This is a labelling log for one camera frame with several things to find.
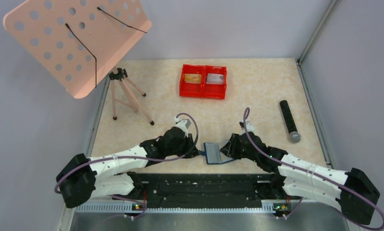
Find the navy blue card holder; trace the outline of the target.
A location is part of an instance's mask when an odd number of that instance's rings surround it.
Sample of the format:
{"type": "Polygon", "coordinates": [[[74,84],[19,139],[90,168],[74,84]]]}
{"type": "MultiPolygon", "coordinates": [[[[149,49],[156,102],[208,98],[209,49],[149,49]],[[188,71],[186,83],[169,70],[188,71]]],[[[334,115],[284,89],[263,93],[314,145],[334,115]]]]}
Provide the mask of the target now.
{"type": "Polygon", "coordinates": [[[222,141],[219,143],[205,142],[203,144],[204,150],[201,151],[201,155],[205,157],[208,165],[222,165],[232,161],[233,158],[226,157],[220,149],[226,145],[228,141],[222,141]]]}

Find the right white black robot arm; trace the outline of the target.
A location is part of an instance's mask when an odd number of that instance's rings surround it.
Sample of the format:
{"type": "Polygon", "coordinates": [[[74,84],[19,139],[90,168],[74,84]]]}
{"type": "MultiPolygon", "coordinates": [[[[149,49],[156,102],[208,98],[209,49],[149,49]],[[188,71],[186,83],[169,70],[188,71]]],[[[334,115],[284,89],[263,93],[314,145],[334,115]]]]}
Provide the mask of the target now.
{"type": "Polygon", "coordinates": [[[375,205],[380,193],[360,169],[342,171],[312,164],[286,150],[267,146],[252,132],[233,133],[220,150],[232,159],[250,159],[273,173],[277,181],[270,185],[270,192],[276,198],[305,197],[341,211],[355,223],[371,223],[375,209],[363,198],[375,205]]]}

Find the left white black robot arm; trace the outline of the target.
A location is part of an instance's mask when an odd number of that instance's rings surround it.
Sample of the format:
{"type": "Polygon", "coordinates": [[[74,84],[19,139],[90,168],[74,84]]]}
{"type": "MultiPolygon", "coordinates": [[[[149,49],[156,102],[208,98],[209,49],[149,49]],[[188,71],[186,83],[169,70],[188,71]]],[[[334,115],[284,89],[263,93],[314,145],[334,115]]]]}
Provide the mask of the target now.
{"type": "Polygon", "coordinates": [[[197,139],[190,133],[172,127],[162,136],[115,154],[94,158],[77,154],[56,176],[55,192],[61,194],[67,208],[110,195],[136,199],[142,193],[142,186],[128,173],[130,170],[193,158],[198,155],[196,144],[197,139]]]}

